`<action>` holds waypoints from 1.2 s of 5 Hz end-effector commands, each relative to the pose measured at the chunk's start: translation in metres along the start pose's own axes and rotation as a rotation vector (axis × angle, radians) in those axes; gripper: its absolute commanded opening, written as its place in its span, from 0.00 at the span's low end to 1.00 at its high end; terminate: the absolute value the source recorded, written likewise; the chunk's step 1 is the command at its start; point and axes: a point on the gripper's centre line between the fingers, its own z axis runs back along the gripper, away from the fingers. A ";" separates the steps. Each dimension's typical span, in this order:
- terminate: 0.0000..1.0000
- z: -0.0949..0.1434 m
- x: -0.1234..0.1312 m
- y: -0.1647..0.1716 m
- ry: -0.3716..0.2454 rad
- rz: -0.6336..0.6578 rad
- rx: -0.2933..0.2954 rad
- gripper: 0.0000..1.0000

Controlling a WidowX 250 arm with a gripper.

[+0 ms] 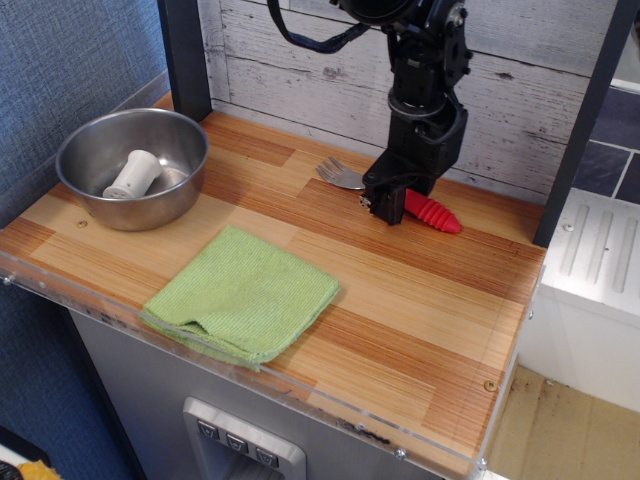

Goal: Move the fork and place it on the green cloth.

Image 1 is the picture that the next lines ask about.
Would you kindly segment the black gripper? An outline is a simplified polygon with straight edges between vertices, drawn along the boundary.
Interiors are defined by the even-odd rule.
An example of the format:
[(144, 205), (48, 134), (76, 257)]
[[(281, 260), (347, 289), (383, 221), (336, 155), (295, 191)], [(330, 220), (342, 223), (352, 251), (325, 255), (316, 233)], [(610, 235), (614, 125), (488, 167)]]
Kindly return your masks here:
[(387, 147), (363, 176), (360, 204), (388, 225), (400, 224), (406, 187), (425, 196), (458, 160), (468, 112), (454, 94), (430, 106), (388, 96), (391, 123)]

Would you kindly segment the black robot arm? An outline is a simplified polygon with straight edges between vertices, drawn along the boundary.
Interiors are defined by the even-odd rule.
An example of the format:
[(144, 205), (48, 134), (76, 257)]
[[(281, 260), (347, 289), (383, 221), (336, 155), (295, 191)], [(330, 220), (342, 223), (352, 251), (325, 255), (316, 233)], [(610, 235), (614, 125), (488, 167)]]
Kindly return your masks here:
[(461, 1), (342, 1), (355, 20), (387, 36), (393, 85), (387, 147), (363, 176), (362, 200), (390, 225), (406, 192), (429, 195), (458, 160), (468, 112), (455, 85), (469, 74), (467, 10)]

